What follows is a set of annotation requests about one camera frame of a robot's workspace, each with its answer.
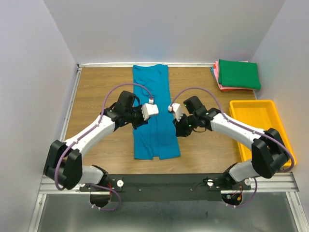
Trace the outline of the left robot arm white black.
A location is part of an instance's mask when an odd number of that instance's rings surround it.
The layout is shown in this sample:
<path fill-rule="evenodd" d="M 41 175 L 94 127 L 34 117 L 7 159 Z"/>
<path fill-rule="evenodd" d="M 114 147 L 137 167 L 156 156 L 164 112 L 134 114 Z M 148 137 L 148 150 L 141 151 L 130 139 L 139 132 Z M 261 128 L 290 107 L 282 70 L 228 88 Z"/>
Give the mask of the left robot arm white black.
<path fill-rule="evenodd" d="M 117 102 L 103 109 L 101 114 L 80 133 L 62 142 L 51 143 L 43 173 L 54 180 L 58 190 L 72 189 L 78 184 L 90 184 L 95 190 L 104 190 L 108 172 L 97 165 L 83 166 L 83 158 L 104 137 L 120 127 L 131 124 L 134 129 L 148 123 L 149 98 L 145 104 L 134 106 L 139 98 L 131 92 L 122 91 Z"/>

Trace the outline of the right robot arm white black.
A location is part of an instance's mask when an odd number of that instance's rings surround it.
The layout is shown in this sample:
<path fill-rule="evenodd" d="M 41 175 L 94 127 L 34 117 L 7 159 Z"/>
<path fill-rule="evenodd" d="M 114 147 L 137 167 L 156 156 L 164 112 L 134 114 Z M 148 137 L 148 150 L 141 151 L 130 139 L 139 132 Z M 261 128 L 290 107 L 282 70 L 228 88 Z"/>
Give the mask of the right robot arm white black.
<path fill-rule="evenodd" d="M 184 105 L 189 115 L 183 112 L 178 103 L 168 107 L 168 111 L 174 115 L 176 136 L 187 137 L 195 129 L 204 128 L 229 136 L 252 153 L 249 160 L 232 164 L 221 174 L 214 182 L 219 187 L 234 189 L 240 182 L 253 177 L 270 179 L 292 159 L 280 133 L 274 128 L 255 128 L 232 119 L 219 109 L 206 109 L 197 96 L 185 100 Z"/>

